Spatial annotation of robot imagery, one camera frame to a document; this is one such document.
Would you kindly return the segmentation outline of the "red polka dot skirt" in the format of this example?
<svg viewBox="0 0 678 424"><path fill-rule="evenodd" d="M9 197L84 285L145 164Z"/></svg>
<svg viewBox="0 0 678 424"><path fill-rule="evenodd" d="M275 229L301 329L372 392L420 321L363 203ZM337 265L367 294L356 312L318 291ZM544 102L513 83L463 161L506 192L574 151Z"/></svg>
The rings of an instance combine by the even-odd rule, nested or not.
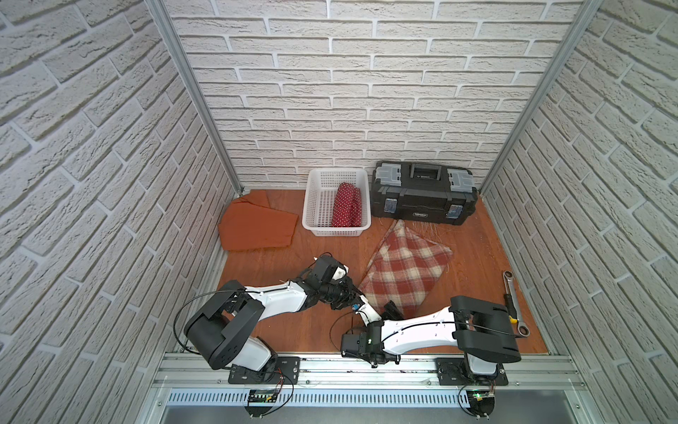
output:
<svg viewBox="0 0 678 424"><path fill-rule="evenodd" d="M332 227L362 226L362 197L358 187L342 183L337 188L331 220Z"/></svg>

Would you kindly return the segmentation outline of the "red plaid skirt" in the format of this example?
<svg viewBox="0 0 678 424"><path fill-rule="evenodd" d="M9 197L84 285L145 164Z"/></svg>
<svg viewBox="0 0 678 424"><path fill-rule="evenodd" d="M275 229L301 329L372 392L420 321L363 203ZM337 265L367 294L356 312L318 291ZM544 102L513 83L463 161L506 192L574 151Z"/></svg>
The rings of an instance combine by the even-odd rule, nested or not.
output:
<svg viewBox="0 0 678 424"><path fill-rule="evenodd" d="M379 313L391 302L405 318L413 318L452 257L449 247L424 238L398 220L376 249L358 288Z"/></svg>

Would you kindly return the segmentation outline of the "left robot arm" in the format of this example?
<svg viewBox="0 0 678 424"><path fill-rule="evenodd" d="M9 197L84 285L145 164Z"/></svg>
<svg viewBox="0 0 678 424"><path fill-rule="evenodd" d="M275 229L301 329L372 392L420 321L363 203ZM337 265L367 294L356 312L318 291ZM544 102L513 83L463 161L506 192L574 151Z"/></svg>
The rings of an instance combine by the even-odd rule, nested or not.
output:
<svg viewBox="0 0 678 424"><path fill-rule="evenodd" d="M349 308L365 318L368 301L347 266L322 254L309 267L277 285L244 286L237 280L187 300L172 325L187 353L201 356L213 370L230 369L233 383L295 383L294 366L252 334L259 322L304 312L319 303Z"/></svg>

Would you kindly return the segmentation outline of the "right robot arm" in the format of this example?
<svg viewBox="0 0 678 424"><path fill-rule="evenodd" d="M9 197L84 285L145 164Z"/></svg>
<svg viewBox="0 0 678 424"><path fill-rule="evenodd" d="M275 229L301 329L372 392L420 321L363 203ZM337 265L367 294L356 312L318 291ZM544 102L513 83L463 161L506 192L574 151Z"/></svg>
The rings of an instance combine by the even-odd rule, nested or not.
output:
<svg viewBox="0 0 678 424"><path fill-rule="evenodd" d="M494 377L499 368L522 360L505 305L455 296L442 310L405 320L369 317L357 334L342 336L344 358L360 359L372 367L398 363L411 351L452 346L464 354L462 369L471 380Z"/></svg>

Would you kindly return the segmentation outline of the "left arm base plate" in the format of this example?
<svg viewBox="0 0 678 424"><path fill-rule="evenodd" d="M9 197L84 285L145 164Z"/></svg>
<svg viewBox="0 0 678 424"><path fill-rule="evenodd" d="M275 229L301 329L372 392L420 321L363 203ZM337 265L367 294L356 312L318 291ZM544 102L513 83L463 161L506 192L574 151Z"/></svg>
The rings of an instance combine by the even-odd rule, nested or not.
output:
<svg viewBox="0 0 678 424"><path fill-rule="evenodd" d="M272 358L260 371L233 365L229 384L279 384L280 382L296 384L301 358L298 356L277 356Z"/></svg>

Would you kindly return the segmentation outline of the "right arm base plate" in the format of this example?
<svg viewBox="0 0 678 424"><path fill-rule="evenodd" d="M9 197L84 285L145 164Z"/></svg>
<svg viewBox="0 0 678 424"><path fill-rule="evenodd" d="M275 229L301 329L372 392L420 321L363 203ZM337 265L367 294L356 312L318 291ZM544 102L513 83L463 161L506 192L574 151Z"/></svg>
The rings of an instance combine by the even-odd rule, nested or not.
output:
<svg viewBox="0 0 678 424"><path fill-rule="evenodd" d="M503 364L489 376L475 375L463 358L437 358L434 360L440 386L508 386L509 380Z"/></svg>

